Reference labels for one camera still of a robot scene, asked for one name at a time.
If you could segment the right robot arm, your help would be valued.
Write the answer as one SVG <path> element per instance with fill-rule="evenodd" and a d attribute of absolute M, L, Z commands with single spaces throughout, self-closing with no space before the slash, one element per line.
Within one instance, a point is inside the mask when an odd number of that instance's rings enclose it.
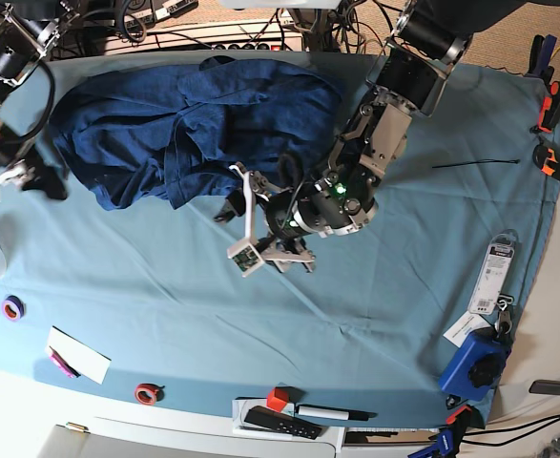
<path fill-rule="evenodd" d="M 26 133 L 14 132 L 0 119 L 0 188 L 12 183 L 21 191 L 41 191 L 51 200 L 67 198 L 63 178 L 34 143 L 54 105 L 56 83 L 47 60 L 79 17 L 78 8 L 77 1 L 0 3 L 0 109 L 35 71 L 49 80 L 44 110 Z"/>

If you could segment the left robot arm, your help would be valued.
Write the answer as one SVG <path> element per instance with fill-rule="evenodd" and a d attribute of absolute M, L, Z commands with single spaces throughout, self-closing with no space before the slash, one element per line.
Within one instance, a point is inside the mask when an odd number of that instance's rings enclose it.
<path fill-rule="evenodd" d="M 431 115 L 448 77 L 475 33 L 521 7 L 519 1 L 408 1 L 385 39 L 385 61 L 325 162 L 287 189 L 248 203 L 227 197 L 215 215 L 226 223 L 261 206 L 271 235 L 344 236 L 375 216 L 375 194 L 387 166 L 404 150 L 413 117 Z"/>

